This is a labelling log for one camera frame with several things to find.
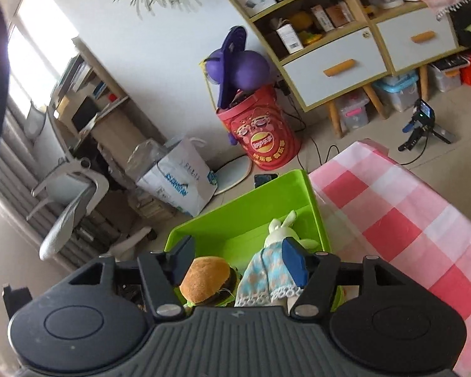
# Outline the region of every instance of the smartphone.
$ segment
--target smartphone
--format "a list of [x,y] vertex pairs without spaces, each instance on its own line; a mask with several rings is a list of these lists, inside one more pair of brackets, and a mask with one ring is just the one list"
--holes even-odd
[[255,189],[277,178],[277,174],[255,174]]

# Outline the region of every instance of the wooden cabinet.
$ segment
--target wooden cabinet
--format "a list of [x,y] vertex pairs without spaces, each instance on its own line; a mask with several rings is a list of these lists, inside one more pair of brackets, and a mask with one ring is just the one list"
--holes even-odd
[[360,0],[344,0],[353,21],[328,32],[300,51],[288,54],[272,24],[289,19],[298,11],[310,11],[322,0],[283,0],[249,17],[237,0],[229,0],[259,38],[272,62],[281,72],[307,112],[326,104],[335,132],[342,135],[334,100],[363,87],[385,117],[383,105],[370,83],[383,76],[401,74],[420,67],[422,97],[427,98],[427,67],[462,50],[449,19],[437,21],[424,2],[375,12],[371,18]]
[[377,27],[396,72],[458,48],[448,17],[438,21],[428,8],[380,22]]
[[386,73],[369,28],[330,42],[284,65],[306,107]]

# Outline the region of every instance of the stuffed rabbit toy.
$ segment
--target stuffed rabbit toy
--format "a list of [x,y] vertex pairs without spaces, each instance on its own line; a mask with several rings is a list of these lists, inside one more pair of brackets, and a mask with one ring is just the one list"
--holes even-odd
[[305,249],[309,251],[315,250],[318,247],[317,241],[313,239],[301,240],[297,233],[291,228],[296,219],[297,213],[295,211],[290,212],[282,224],[281,221],[273,219],[269,224],[269,235],[265,239],[264,248],[267,248],[275,242],[280,242],[286,237],[292,237]]
[[283,240],[292,237],[305,249],[313,251],[318,247],[316,241],[301,240],[290,228],[296,218],[296,212],[292,211],[283,223],[272,220],[263,249],[253,256],[237,288],[236,307],[280,305],[286,312],[293,307],[302,289],[295,284],[283,262]]

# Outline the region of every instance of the green plastic bin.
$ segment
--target green plastic bin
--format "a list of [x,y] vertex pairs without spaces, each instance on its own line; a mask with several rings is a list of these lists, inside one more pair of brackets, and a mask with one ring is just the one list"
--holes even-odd
[[[226,205],[178,227],[166,244],[171,250],[184,236],[195,238],[196,256],[219,256],[243,273],[255,253],[263,248],[272,219],[283,221],[297,212],[292,228],[298,236],[319,241],[317,250],[331,252],[314,191],[304,170],[290,171]],[[339,303],[337,293],[334,307]]]

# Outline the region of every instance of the orange drawer handle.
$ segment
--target orange drawer handle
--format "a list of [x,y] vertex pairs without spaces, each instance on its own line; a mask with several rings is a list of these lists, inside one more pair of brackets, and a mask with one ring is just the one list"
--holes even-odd
[[422,34],[413,36],[411,40],[415,42],[416,44],[422,44],[423,42],[432,40],[433,38],[436,38],[436,32],[426,31],[426,32],[423,32]]
[[347,61],[341,62],[340,64],[335,65],[334,67],[331,67],[329,69],[326,69],[323,72],[328,77],[335,76],[355,67],[357,63],[358,62],[354,59],[348,59]]

